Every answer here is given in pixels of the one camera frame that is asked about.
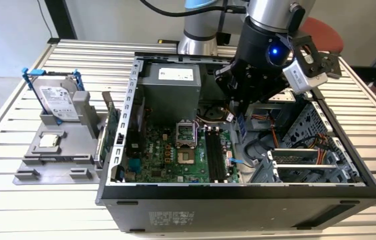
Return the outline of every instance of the wire bundle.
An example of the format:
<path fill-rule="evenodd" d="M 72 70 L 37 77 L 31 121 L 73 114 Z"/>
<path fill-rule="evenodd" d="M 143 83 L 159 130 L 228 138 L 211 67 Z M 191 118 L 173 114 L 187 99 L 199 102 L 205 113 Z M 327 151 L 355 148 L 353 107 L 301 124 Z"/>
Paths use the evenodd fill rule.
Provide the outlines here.
<path fill-rule="evenodd" d="M 277 140 L 277 135 L 276 135 L 276 129 L 275 129 L 275 123 L 276 123 L 276 121 L 275 121 L 273 116 L 271 115 L 271 111 L 269 111 L 269 110 L 268 110 L 268 118 L 269 118 L 269 120 L 271 120 L 271 133 L 272 133 L 273 146 L 275 146 L 276 148 L 279 148 L 280 145 L 279 145 L 279 140 Z"/>
<path fill-rule="evenodd" d="M 253 114 L 253 115 L 252 115 L 252 119 L 257 119 L 257 120 L 268 120 L 268 119 L 269 119 L 269 117 L 268 117 L 268 116 L 264 116 L 264 115 L 256 115 L 256 114 Z"/>
<path fill-rule="evenodd" d="M 228 121 L 227 121 L 227 116 L 228 116 L 229 114 L 232 114 L 232 115 L 235 116 L 235 114 L 229 111 L 228 105 L 224 104 L 224 107 L 221 107 L 221 109 L 223 109 L 223 116 L 221 116 L 221 117 L 217 117 L 217 118 L 209 118 L 209 117 L 207 117 L 207 114 L 208 114 L 209 110 L 211 110 L 213 107 L 216 107 L 216 105 L 217 105 L 216 103 L 212 104 L 212 105 L 205 109 L 205 112 L 204 112 L 203 115 L 200 114 L 200 110 L 197 109 L 199 114 L 196 115 L 196 118 L 197 118 L 201 122 L 204 122 L 205 124 L 227 123 L 227 122 L 228 122 Z"/>
<path fill-rule="evenodd" d="M 324 136 L 324 134 L 321 133 L 317 133 L 317 136 L 320 137 L 320 145 L 323 144 L 328 144 L 328 139 L 327 137 Z M 323 161 L 324 161 L 324 158 L 327 156 L 327 153 L 328 153 L 328 150 L 323 149 L 323 148 L 319 148 L 317 150 L 317 156 L 316 156 L 316 165 L 321 165 L 323 164 Z"/>

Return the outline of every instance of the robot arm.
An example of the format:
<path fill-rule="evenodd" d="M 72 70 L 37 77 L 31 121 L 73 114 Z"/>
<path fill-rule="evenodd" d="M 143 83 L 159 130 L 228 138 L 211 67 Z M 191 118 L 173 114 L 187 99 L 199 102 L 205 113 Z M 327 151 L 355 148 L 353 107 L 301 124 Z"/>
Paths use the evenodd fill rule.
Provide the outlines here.
<path fill-rule="evenodd" d="M 299 94 L 327 82 L 324 56 L 311 36 L 299 31 L 313 4 L 315 0 L 249 1 L 232 63 L 215 72 L 220 89 L 239 102 L 239 113 L 288 86 Z"/>
<path fill-rule="evenodd" d="M 219 22 L 223 22 L 225 13 L 243 12 L 229 4 L 241 2 L 247 5 L 244 21 L 239 14 L 241 33 L 232 63 L 215 72 L 216 83 L 228 100 L 239 102 L 237 113 L 244 114 L 249 103 L 265 103 L 288 86 L 299 94 L 327 82 L 329 68 L 324 57 L 311 36 L 299 31 L 315 1 L 187 0 L 184 16 L 168 13 L 171 17 L 185 17 L 184 38 L 177 52 L 216 55 L 215 35 L 223 27 Z"/>

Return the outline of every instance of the colorful wires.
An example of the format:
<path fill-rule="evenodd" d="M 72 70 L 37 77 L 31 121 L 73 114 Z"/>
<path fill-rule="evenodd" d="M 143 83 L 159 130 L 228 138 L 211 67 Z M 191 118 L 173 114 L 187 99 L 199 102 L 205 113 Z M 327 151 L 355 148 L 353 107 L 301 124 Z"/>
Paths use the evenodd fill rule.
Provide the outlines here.
<path fill-rule="evenodd" d="M 257 119 L 257 120 L 268 120 L 268 119 L 269 119 L 269 117 L 268 117 L 268 116 L 264 116 L 264 115 L 256 115 L 256 114 L 253 114 L 253 115 L 252 115 L 252 119 Z"/>
<path fill-rule="evenodd" d="M 320 142 L 319 144 L 323 145 L 323 144 L 328 144 L 328 139 L 325 137 L 324 134 L 321 133 L 317 133 L 317 136 L 320 138 Z M 323 161 L 324 161 L 324 158 L 327 156 L 327 153 L 328 153 L 328 150 L 323 149 L 323 148 L 319 148 L 317 150 L 317 156 L 316 156 L 316 164 L 317 165 L 321 165 L 323 164 Z"/>
<path fill-rule="evenodd" d="M 269 118 L 269 121 L 271 121 L 271 133 L 272 133 L 273 146 L 275 146 L 276 148 L 279 148 L 280 145 L 279 145 L 279 140 L 277 140 L 277 135 L 276 135 L 276 129 L 275 129 L 275 123 L 276 123 L 276 121 L 275 121 L 273 116 L 271 115 L 271 111 L 269 111 L 269 110 L 268 110 L 268 116 L 267 116 L 267 118 Z"/>

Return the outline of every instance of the white sticker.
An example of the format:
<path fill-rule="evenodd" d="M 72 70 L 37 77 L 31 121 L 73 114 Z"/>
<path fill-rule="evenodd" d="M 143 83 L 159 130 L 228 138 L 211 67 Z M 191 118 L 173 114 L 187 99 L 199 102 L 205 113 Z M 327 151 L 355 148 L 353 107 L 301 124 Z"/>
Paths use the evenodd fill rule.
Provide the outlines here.
<path fill-rule="evenodd" d="M 180 225 L 188 226 L 193 224 L 195 211 L 149 211 L 149 222 L 153 226 Z"/>
<path fill-rule="evenodd" d="M 40 86 L 40 91 L 52 114 L 63 121 L 79 120 L 67 89 L 60 86 Z"/>
<path fill-rule="evenodd" d="M 195 72 L 187 68 L 160 68 L 159 80 L 193 81 Z"/>
<path fill-rule="evenodd" d="M 253 166 L 257 166 L 260 164 L 260 161 L 257 161 L 257 159 L 255 159 L 252 162 L 253 162 Z"/>
<path fill-rule="evenodd" d="M 232 113 L 228 113 L 227 122 L 232 122 L 233 118 L 235 118 L 235 115 Z"/>

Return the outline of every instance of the cable connector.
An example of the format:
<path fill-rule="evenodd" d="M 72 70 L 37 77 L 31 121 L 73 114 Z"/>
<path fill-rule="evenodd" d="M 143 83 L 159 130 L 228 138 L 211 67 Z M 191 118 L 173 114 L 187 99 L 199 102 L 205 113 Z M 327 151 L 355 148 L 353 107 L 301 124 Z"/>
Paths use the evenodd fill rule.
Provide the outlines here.
<path fill-rule="evenodd" d="M 247 8 L 244 6 L 229 5 L 225 6 L 224 12 L 229 14 L 245 14 Z"/>

